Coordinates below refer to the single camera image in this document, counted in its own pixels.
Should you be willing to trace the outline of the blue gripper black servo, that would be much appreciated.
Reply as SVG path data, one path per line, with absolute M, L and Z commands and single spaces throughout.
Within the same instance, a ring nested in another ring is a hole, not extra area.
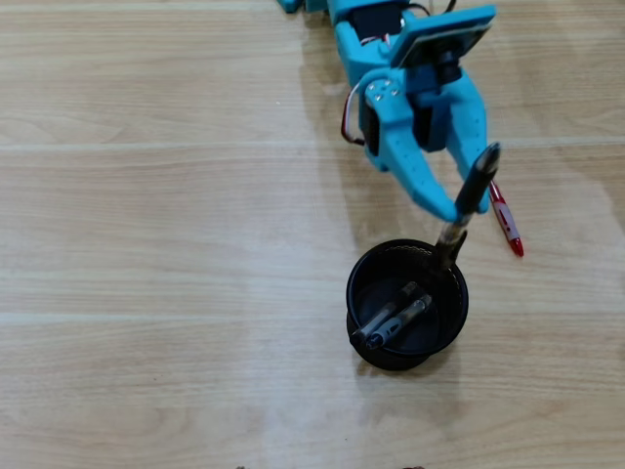
M 465 180 L 488 146 L 484 101 L 462 72 L 459 22 L 337 22 L 334 33 L 351 94 L 359 99 L 353 136 L 371 163 L 396 177 L 410 198 L 442 221 L 454 202 L 424 152 L 447 150 Z

